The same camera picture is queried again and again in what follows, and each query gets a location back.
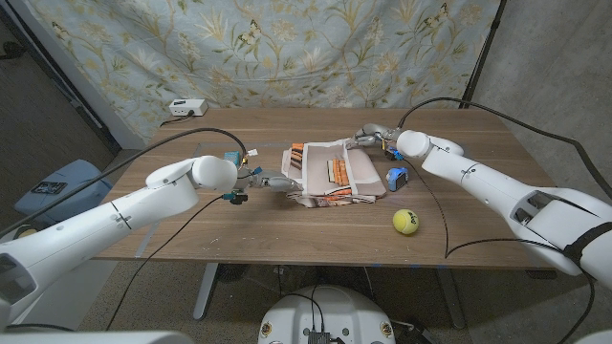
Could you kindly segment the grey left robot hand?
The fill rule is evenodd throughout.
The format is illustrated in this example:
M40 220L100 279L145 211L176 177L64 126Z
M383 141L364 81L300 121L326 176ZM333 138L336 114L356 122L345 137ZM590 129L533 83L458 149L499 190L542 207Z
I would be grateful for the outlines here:
M234 186L238 189L248 187L270 188L272 192L292 193L302 191L300 183L290 179L280 172L262 170L259 172L250 172L244 177L237 179Z

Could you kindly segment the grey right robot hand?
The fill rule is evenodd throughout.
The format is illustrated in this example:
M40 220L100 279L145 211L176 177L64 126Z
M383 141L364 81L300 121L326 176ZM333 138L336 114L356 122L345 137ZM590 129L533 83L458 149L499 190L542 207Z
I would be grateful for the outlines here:
M345 142L347 149L381 145L385 140L395 141L403 132L401 128L389 128L375 123L367 123L353 137Z

